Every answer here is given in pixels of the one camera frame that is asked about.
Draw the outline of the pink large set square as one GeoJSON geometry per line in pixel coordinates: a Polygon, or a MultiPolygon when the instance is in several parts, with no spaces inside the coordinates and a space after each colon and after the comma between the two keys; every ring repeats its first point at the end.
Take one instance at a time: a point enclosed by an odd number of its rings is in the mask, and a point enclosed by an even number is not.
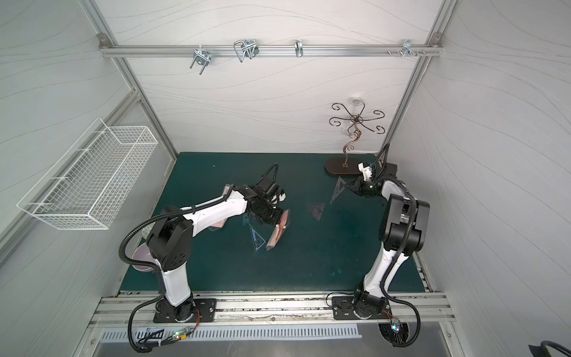
{"type": "Polygon", "coordinates": [[[346,189],[346,182],[342,177],[338,177],[336,181],[335,188],[330,199],[330,204],[332,204],[346,189]]]}

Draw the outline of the small pink ruler set pouch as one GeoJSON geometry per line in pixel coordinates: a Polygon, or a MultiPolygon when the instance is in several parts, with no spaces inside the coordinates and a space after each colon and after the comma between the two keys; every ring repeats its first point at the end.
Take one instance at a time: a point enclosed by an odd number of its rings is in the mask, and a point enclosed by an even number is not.
{"type": "Polygon", "coordinates": [[[285,233],[290,220],[290,210],[285,210],[280,218],[279,223],[276,225],[275,230],[272,232],[271,238],[266,244],[266,250],[269,251],[276,246],[281,236],[285,233]]]}

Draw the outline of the pink protractor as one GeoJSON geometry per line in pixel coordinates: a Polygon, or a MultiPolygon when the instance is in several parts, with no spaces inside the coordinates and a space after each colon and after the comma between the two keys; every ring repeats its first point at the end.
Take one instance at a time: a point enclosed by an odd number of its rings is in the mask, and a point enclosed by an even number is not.
{"type": "Polygon", "coordinates": [[[325,206],[326,206],[325,203],[320,203],[312,206],[310,208],[310,216],[312,217],[312,219],[316,220],[317,222],[321,221],[321,217],[324,213],[325,206]]]}

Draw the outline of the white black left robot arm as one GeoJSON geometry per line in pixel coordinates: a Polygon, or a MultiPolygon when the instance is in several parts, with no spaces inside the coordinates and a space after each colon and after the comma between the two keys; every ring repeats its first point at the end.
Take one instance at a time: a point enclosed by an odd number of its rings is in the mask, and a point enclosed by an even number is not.
{"type": "Polygon", "coordinates": [[[187,279],[187,261],[193,239],[204,230],[231,217],[248,214],[262,224],[274,226],[273,235],[279,237],[286,229],[288,211],[279,207],[286,199],[282,188],[268,192],[258,186],[226,186],[222,196],[201,205],[182,208],[181,213],[171,206],[165,214],[174,217],[157,221],[146,244],[158,265],[159,283],[165,303],[174,310],[193,305],[193,293],[187,279]]]}

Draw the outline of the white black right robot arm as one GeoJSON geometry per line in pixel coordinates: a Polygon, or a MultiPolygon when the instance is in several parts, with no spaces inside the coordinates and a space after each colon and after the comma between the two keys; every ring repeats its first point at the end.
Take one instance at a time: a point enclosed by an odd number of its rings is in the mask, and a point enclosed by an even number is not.
{"type": "Polygon", "coordinates": [[[355,290],[353,306],[362,319],[385,310],[391,302],[388,289],[401,265],[425,243],[431,206],[415,199],[406,185],[394,178],[384,180],[382,196],[388,201],[385,225],[380,229],[382,247],[370,271],[355,290]]]}

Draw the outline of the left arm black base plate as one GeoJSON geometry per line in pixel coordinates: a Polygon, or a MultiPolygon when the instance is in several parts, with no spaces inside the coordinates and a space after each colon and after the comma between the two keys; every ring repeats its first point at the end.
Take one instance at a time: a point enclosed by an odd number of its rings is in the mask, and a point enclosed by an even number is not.
{"type": "Polygon", "coordinates": [[[180,306],[172,306],[166,299],[156,304],[153,322],[156,324],[212,322],[217,300],[210,298],[189,298],[180,306]]]}

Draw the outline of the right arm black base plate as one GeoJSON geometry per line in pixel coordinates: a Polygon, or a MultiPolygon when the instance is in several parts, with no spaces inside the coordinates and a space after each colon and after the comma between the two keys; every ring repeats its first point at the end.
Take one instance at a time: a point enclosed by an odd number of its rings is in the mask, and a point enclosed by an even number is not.
{"type": "Polygon", "coordinates": [[[346,295],[332,298],[332,311],[335,320],[390,320],[393,316],[390,304],[385,297],[363,297],[359,299],[346,295]]]}

